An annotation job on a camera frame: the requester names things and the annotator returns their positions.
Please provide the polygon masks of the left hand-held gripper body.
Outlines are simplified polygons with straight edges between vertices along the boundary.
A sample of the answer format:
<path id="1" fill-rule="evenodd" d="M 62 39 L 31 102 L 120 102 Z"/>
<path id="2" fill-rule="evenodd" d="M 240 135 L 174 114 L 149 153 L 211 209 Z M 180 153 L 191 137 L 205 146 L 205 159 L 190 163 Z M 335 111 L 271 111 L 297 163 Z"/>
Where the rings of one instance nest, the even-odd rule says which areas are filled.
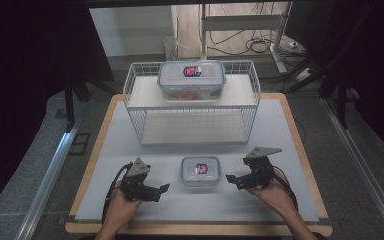
<path id="1" fill-rule="evenodd" d="M 150 166 L 146 165 L 141 158 L 137 157 L 134 162 L 124 165 L 120 171 L 126 171 L 121 179 L 120 187 L 129 201 L 143 200 L 146 193 L 154 192 L 152 187 L 144 184 L 144 180 L 150 172 Z"/>

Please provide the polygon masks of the person's right hand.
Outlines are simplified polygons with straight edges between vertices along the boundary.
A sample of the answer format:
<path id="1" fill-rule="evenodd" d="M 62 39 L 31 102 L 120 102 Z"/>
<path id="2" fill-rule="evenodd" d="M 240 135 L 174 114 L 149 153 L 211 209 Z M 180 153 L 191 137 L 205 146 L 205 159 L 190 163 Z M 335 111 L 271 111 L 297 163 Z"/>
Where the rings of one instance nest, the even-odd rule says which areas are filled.
<path id="1" fill-rule="evenodd" d="M 277 179 L 273 179 L 266 188 L 253 187 L 249 188 L 248 192 L 260 199 L 269 209 L 282 218 L 297 213 L 287 189 Z"/>

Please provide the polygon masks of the pale blue table mat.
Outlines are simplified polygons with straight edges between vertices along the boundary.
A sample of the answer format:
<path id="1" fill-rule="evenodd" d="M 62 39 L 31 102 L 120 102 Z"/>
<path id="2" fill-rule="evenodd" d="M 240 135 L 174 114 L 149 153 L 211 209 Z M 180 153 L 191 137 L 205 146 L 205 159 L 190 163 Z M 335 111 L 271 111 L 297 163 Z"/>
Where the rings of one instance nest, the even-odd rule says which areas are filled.
<path id="1" fill-rule="evenodd" d="M 273 99 L 260 102 L 247 144 L 195 146 L 141 145 L 125 104 L 118 101 L 75 219 L 100 221 L 105 197 L 116 173 L 123 165 L 141 158 L 151 166 L 145 183 L 170 187 L 158 202 L 142 203 L 134 217 L 136 221 L 279 222 L 281 218 L 255 196 L 226 180 L 228 174 L 242 176 L 250 172 L 243 158 L 256 146 L 281 150 L 269 157 L 270 162 L 286 174 L 303 219 L 317 222 L 316 204 L 284 111 L 280 102 Z M 213 187 L 186 187 L 180 177 L 181 160 L 186 156 L 217 157 L 221 166 L 220 181 Z"/>

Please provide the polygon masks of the large clear food container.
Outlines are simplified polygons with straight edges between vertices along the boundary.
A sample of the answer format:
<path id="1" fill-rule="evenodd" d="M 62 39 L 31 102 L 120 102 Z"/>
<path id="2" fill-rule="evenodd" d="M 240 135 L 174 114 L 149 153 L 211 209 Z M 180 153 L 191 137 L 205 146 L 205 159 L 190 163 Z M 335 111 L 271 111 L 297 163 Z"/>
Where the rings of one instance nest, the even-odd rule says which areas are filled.
<path id="1" fill-rule="evenodd" d="M 218 60 L 167 61 L 157 78 L 167 101 L 218 101 L 225 84 L 225 68 Z"/>

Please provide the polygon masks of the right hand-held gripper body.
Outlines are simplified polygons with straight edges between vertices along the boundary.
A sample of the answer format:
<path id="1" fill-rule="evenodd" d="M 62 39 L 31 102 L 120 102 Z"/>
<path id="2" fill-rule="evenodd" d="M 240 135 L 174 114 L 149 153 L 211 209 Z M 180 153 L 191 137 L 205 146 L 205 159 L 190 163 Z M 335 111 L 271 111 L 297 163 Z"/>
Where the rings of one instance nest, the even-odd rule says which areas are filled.
<path id="1" fill-rule="evenodd" d="M 251 173 L 244 176 L 244 183 L 252 187 L 266 188 L 274 178 L 274 167 L 268 156 L 281 152 L 280 148 L 255 147 L 243 159 L 244 164 L 251 169 Z"/>

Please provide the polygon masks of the white power strip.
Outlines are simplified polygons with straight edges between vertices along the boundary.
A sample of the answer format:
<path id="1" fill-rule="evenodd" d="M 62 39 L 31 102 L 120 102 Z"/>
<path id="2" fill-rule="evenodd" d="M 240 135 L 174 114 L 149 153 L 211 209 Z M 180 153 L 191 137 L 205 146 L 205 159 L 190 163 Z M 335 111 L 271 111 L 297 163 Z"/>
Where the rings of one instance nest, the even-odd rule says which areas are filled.
<path id="1" fill-rule="evenodd" d="M 301 82 L 302 80 L 305 80 L 306 78 L 308 78 L 312 73 L 313 73 L 313 70 L 311 68 L 305 68 L 301 73 L 299 73 L 295 77 L 295 80 L 297 82 Z"/>

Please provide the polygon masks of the dark floor plate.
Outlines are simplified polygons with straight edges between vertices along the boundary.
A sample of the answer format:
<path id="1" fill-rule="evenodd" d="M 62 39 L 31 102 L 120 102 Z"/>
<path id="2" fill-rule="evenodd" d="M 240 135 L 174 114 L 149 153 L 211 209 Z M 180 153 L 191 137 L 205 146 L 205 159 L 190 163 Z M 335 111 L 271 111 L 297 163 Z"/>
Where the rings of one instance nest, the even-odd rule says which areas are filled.
<path id="1" fill-rule="evenodd" d="M 89 133 L 77 133 L 68 154 L 71 156 L 82 156 L 87 149 L 89 138 Z"/>

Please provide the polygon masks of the aluminium rail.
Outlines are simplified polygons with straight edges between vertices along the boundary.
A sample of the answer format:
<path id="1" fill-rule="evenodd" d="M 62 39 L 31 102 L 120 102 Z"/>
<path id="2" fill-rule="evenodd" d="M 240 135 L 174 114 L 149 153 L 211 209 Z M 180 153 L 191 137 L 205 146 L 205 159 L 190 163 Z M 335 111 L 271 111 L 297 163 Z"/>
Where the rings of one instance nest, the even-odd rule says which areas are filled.
<path id="1" fill-rule="evenodd" d="M 16 234 L 15 240 L 32 239 L 76 133 L 77 130 L 72 129 L 70 132 L 63 134 L 41 184 L 39 185 L 32 203 Z"/>
<path id="2" fill-rule="evenodd" d="M 384 219 L 384 191 L 381 185 L 371 171 L 366 159 L 363 157 L 349 130 L 345 129 L 343 124 L 337 119 L 337 112 L 332 101 L 329 99 L 322 99 L 321 102 L 325 106 L 331 122 L 338 132 L 338 135 L 350 155 L 352 162 L 356 165 L 357 171 L 359 172 L 366 188 L 368 189 L 373 201 Z"/>

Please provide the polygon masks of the white desk frame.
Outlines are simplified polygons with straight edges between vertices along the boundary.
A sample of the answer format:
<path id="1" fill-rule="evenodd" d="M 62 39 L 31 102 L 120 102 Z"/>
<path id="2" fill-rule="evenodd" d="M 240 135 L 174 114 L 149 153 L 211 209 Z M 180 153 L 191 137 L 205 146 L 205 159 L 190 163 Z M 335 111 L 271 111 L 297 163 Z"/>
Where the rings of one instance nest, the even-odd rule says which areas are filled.
<path id="1" fill-rule="evenodd" d="M 269 45 L 272 58 L 280 74 L 285 74 L 287 69 L 280 57 L 279 47 L 286 27 L 292 2 L 288 2 L 281 14 L 260 15 L 227 15 L 212 16 L 206 11 L 206 4 L 201 4 L 201 49 L 200 59 L 207 59 L 207 32 L 208 31 L 233 31 L 233 30 L 275 30 L 277 32 L 273 43 Z"/>

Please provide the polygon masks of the small clear food container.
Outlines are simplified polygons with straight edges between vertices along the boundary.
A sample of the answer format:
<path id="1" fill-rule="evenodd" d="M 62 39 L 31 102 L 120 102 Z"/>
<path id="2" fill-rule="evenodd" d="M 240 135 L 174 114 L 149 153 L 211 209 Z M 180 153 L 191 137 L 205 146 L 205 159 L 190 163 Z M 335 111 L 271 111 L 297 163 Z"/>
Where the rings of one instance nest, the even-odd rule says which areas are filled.
<path id="1" fill-rule="evenodd" d="M 210 192 L 221 178 L 220 161 L 215 156 L 187 156 L 182 159 L 180 179 L 189 192 Z"/>

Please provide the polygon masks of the white wire shelf rack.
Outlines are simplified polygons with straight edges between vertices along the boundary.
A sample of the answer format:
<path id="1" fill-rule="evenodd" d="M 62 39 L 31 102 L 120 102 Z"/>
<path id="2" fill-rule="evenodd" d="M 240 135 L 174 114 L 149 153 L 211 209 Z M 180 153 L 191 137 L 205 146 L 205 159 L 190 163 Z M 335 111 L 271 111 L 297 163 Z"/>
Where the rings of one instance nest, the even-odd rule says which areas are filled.
<path id="1" fill-rule="evenodd" d="M 250 60 L 221 61 L 226 84 L 218 101 L 167 101 L 157 85 L 164 62 L 133 63 L 124 103 L 143 145 L 246 143 L 260 102 L 260 83 Z"/>

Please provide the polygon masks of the black stand legs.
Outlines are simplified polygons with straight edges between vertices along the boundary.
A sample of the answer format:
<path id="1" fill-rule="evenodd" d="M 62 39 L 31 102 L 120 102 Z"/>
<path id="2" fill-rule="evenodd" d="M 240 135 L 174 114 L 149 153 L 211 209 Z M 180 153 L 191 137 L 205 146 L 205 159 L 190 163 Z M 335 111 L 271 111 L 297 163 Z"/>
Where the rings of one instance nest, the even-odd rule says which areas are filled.
<path id="1" fill-rule="evenodd" d="M 73 130 L 76 123 L 73 96 L 76 96 L 81 102 L 87 102 L 90 99 L 91 94 L 86 86 L 87 83 L 92 84 L 93 86 L 103 90 L 104 92 L 107 92 L 110 95 L 118 94 L 118 91 L 116 89 L 96 79 L 89 77 L 85 77 L 83 79 L 67 77 L 65 80 L 64 88 L 67 118 L 66 132 L 70 132 L 71 130 Z"/>
<path id="2" fill-rule="evenodd" d="M 347 84 L 344 77 L 344 69 L 342 68 L 342 63 L 340 60 L 333 60 L 325 67 L 321 68 L 320 70 L 316 70 L 300 82 L 283 90 L 283 93 L 296 92 L 304 86 L 307 86 L 321 78 L 324 78 L 324 80 L 318 89 L 319 96 L 322 98 L 330 97 L 334 90 L 336 90 L 336 118 L 340 125 L 344 129 L 347 129 L 348 125 L 346 122 L 346 104 L 349 102 L 349 98 L 347 96 Z"/>

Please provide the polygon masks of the person's left hand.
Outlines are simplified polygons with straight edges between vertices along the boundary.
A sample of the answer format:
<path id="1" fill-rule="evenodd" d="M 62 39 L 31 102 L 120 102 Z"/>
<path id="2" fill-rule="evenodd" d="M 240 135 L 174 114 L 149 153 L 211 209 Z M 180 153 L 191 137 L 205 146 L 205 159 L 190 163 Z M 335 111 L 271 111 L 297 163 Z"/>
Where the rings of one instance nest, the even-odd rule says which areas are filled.
<path id="1" fill-rule="evenodd" d="M 116 187 L 110 198 L 110 204 L 107 209 L 105 225 L 113 227 L 116 230 L 126 225 L 136 214 L 142 200 L 129 201 L 120 187 Z"/>

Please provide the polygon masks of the clear plastic holder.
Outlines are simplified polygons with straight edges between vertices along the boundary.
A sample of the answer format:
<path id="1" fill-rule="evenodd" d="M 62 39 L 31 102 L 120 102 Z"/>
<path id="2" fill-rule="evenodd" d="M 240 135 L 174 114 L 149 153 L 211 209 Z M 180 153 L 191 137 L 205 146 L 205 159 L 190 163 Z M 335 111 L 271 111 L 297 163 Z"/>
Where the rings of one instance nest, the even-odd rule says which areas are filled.
<path id="1" fill-rule="evenodd" d="M 187 46 L 181 44 L 179 40 L 174 36 L 166 36 L 163 39 L 163 46 L 165 51 L 165 58 L 167 61 L 178 59 L 178 50 L 180 48 L 188 49 Z"/>

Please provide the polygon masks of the black curtain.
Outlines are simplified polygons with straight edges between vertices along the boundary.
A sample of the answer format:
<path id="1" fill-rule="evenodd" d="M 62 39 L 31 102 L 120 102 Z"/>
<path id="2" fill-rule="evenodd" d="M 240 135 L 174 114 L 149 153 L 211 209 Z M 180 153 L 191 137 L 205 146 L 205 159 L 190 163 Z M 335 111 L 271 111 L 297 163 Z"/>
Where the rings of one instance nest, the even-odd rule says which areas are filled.
<path id="1" fill-rule="evenodd" d="M 67 82 L 107 80 L 87 0 L 0 0 L 0 193 Z"/>
<path id="2" fill-rule="evenodd" d="M 340 82 L 355 90 L 357 111 L 384 141 L 384 0 L 296 0 L 285 33 L 332 68 L 319 94 Z"/>

